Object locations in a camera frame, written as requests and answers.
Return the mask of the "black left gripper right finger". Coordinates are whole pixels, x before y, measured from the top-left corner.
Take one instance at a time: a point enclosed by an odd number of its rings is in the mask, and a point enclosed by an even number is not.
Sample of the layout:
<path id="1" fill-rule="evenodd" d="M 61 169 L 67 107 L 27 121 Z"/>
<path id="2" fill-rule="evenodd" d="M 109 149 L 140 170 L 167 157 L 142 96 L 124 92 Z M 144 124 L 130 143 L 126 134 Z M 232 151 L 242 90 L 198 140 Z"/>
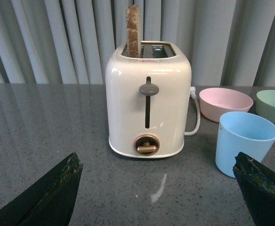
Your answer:
<path id="1" fill-rule="evenodd" d="M 275 226 L 275 172 L 243 152 L 235 160 L 233 172 L 254 224 Z"/>

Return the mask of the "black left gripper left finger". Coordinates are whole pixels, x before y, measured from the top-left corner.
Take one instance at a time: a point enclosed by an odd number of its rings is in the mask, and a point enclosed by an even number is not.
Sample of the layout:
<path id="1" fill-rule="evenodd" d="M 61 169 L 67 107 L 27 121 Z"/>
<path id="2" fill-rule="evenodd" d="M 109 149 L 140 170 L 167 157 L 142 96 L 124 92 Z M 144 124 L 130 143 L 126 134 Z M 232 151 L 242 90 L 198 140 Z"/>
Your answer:
<path id="1" fill-rule="evenodd" d="M 67 226 L 83 164 L 72 153 L 0 209 L 0 226 Z"/>

